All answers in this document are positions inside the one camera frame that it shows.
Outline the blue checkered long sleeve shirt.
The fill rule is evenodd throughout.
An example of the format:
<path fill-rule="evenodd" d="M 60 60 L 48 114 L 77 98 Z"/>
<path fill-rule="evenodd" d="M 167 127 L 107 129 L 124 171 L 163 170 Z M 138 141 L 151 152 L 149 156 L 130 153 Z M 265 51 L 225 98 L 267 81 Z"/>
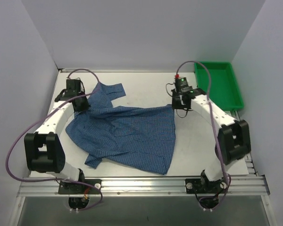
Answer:
<path fill-rule="evenodd" d="M 121 83 L 98 83 L 90 108 L 75 113 L 65 131 L 88 153 L 85 165 L 97 168 L 108 159 L 139 170 L 167 174 L 175 148 L 175 113 L 171 105 L 140 108 L 112 105 L 126 96 Z"/>

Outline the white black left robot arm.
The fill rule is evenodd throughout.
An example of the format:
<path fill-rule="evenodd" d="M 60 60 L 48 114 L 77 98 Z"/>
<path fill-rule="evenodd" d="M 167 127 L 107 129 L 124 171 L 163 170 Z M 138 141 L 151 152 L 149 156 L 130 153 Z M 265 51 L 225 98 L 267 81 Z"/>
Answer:
<path fill-rule="evenodd" d="M 70 179 L 69 188 L 76 194 L 86 188 L 83 171 L 66 162 L 59 136 L 71 115 L 89 107 L 82 81 L 67 79 L 66 88 L 54 99 L 49 117 L 34 133 L 27 133 L 24 137 L 28 169 L 63 180 Z"/>

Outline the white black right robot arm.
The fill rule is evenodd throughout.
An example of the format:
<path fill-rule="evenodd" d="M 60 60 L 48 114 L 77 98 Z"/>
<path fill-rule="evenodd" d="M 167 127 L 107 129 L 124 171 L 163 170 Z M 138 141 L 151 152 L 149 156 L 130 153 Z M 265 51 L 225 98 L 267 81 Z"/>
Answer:
<path fill-rule="evenodd" d="M 208 93 L 188 85 L 185 77 L 176 75 L 174 86 L 172 108 L 197 112 L 213 129 L 216 157 L 201 173 L 201 190 L 210 193 L 216 188 L 216 181 L 220 180 L 229 186 L 228 170 L 251 152 L 248 123 L 225 113 L 210 100 Z"/>

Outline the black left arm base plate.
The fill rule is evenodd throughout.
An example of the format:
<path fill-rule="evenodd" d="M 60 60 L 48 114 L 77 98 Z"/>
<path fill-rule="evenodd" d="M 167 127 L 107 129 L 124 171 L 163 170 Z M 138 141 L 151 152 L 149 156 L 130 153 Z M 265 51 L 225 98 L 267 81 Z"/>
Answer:
<path fill-rule="evenodd" d="M 101 179 L 85 179 L 84 183 L 92 185 L 95 188 L 76 183 L 60 182 L 58 194 L 99 194 L 98 189 L 101 188 Z"/>

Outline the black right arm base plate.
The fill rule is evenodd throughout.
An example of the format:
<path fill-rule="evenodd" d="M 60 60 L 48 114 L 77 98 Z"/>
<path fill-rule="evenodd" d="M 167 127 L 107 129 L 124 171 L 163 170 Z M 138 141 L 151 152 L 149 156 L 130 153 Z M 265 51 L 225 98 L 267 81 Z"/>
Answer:
<path fill-rule="evenodd" d="M 200 178 L 185 179 L 187 194 L 221 194 L 227 189 L 227 184 L 222 181 L 202 182 Z"/>

